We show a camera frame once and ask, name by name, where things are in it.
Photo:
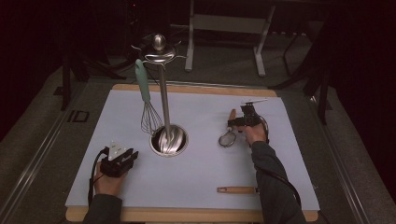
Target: wire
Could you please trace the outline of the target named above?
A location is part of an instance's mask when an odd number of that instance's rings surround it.
[[[98,180],[99,178],[97,178],[95,181],[93,181],[93,177],[95,175],[95,168],[96,168],[96,163],[99,160],[99,157],[102,154],[108,154],[108,147],[105,147],[104,149],[102,149],[99,154],[96,156],[95,160],[93,161],[93,166],[92,166],[92,172],[91,172],[91,178],[90,178],[90,188],[88,190],[88,206],[91,206],[91,202],[92,202],[92,198],[93,198],[93,184],[95,183],[96,180]]]
[[[182,28],[182,29],[180,29],[179,31],[176,31],[176,32],[170,34],[170,36],[174,36],[174,35],[178,35],[178,34],[180,34],[180,33],[183,33],[183,32],[185,32],[185,31],[187,31],[188,28],[189,28],[189,27]]]
[[[102,176],[104,176],[104,175],[101,175],[101,176],[97,177],[95,180],[93,180],[93,184],[95,184],[96,181],[98,181],[100,178],[102,178]]]
[[[151,42],[152,37],[155,35],[156,33],[150,33],[149,35],[145,35],[142,37],[142,42],[144,43],[144,41],[149,41],[148,43],[145,43],[145,45],[148,45]]]
[[[319,210],[318,213],[323,217],[323,219],[324,219],[324,221],[325,221],[326,223],[330,224],[329,219],[327,219],[327,218],[324,216],[324,214],[323,214],[323,212],[322,212],[321,210]]]
[[[149,76],[152,78],[152,80],[157,84],[157,86],[159,86],[160,85],[160,83],[158,83],[157,82],[157,80],[155,79],[155,77],[150,73],[150,68],[148,68],[148,67],[146,67],[145,66],[145,68],[146,68],[146,71],[148,72],[148,74],[149,74]]]
[[[122,70],[117,71],[118,74],[128,71],[134,67],[134,63],[129,64],[127,67],[123,68]]]
[[[260,118],[260,120],[262,122],[262,127],[264,128],[265,136],[267,138],[267,140],[265,142],[267,144],[269,144],[270,143],[270,138],[269,138],[268,134],[270,133],[270,129],[268,128],[267,120],[265,120],[262,116],[258,115],[257,113],[256,113],[256,115],[259,116],[259,118]]]
[[[257,171],[261,171],[262,173],[264,173],[264,174],[266,174],[266,175],[269,175],[269,176],[271,176],[271,177],[273,177],[273,178],[279,180],[280,182],[284,183],[286,186],[288,186],[288,187],[293,191],[294,197],[296,198],[296,201],[297,201],[297,204],[299,204],[300,207],[301,207],[301,198],[300,198],[300,194],[298,193],[297,189],[296,189],[287,179],[285,179],[283,176],[281,176],[281,175],[279,175],[279,174],[277,174],[277,173],[275,173],[275,172],[262,169],[262,168],[259,167],[259,166],[254,165],[254,168],[255,168]]]
[[[66,217],[63,217],[63,218],[61,218],[60,221],[57,222],[57,224],[62,224],[62,223],[64,223],[66,220],[67,220]]]

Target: table leg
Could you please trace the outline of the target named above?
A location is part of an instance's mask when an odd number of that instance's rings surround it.
[[[190,0],[190,25],[189,25],[189,46],[187,48],[187,59],[184,70],[192,71],[192,60],[194,56],[194,0]]]
[[[330,71],[323,71],[320,78],[320,94],[318,103],[318,116],[324,125],[326,122],[326,104],[327,104],[327,91],[329,89]]]
[[[275,8],[276,8],[275,6],[271,6],[271,8],[268,12],[267,18],[265,20],[264,26],[262,27],[262,34],[261,34],[259,45],[253,48],[254,58],[256,59],[256,66],[257,66],[257,71],[259,73],[259,77],[265,76],[264,64],[262,62],[262,47],[264,45],[265,38],[268,35],[268,30],[271,25],[271,20],[274,15]]]
[[[62,71],[62,108],[61,110],[66,110],[67,106],[70,102],[70,63],[69,63],[69,56],[67,53],[63,56],[63,71]]]

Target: teal whisk handle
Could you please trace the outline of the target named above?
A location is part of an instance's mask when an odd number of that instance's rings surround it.
[[[143,62],[140,59],[137,59],[134,63],[135,65],[135,73],[136,79],[139,83],[140,93],[142,94],[142,99],[144,102],[148,103],[150,100],[149,97],[149,82],[148,82],[148,74],[146,71]]]

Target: table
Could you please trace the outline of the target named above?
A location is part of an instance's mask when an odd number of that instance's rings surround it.
[[[119,84],[114,86],[117,91],[138,91],[136,85]],[[159,91],[159,87],[150,86],[151,91]],[[276,97],[274,91],[253,90],[253,89],[231,89],[231,88],[202,88],[202,87],[175,87],[168,86],[169,92],[219,94],[219,95],[248,95]],[[81,221],[86,212],[87,206],[68,206],[66,217],[70,221]],[[317,211],[304,211],[308,221],[318,218]],[[260,210],[241,209],[191,209],[191,208],[131,208],[125,207],[122,210],[121,220],[123,221],[144,221],[144,222],[262,222],[262,212]]]

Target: metal rod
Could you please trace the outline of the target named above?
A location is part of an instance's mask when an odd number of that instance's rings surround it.
[[[52,151],[52,146],[57,140],[58,134],[66,121],[66,116],[70,114],[71,108],[75,105],[78,97],[81,95],[85,88],[85,84],[78,84],[76,86],[75,92],[70,98],[70,104],[64,111],[60,112],[54,123],[52,124],[49,132],[41,143],[40,147],[37,149],[33,158],[24,168],[21,173],[16,185],[12,189],[11,193],[8,195],[6,201],[0,207],[0,223],[6,224],[14,216],[18,207],[20,206],[25,194],[31,187],[35,178],[47,158],[49,153]]]
[[[168,95],[166,90],[166,78],[164,72],[164,66],[158,64],[158,72],[160,73],[160,89],[161,89],[161,100],[163,102],[163,120],[165,122],[166,140],[170,140],[171,136],[171,123],[169,119],[169,106],[168,106]]]
[[[312,116],[316,116],[317,104],[315,102],[315,97],[312,97],[311,99],[313,100],[311,100],[311,104],[309,106],[310,112],[312,113]],[[370,218],[368,218],[367,213],[363,205],[361,204],[361,199],[353,185],[347,168],[343,163],[343,160],[339,153],[339,148],[337,148],[337,146],[335,145],[328,127],[326,125],[323,125],[323,123],[321,123],[319,119],[316,119],[316,122],[319,126],[319,130],[321,131],[322,136],[324,137],[323,140],[325,141],[327,147],[330,150],[330,160],[334,165],[334,171],[340,180],[341,187],[344,190],[346,199],[349,202],[349,206],[352,210],[353,215],[355,216],[356,221],[362,224],[371,223]]]
[[[271,8],[268,11],[267,19],[265,20],[264,26],[262,27],[262,35],[260,38],[260,43],[256,48],[256,52],[255,52],[256,54],[262,53],[262,47],[264,46],[265,39],[268,36],[268,30],[270,28],[272,18],[274,16],[275,8],[276,8],[275,6],[271,6]]]

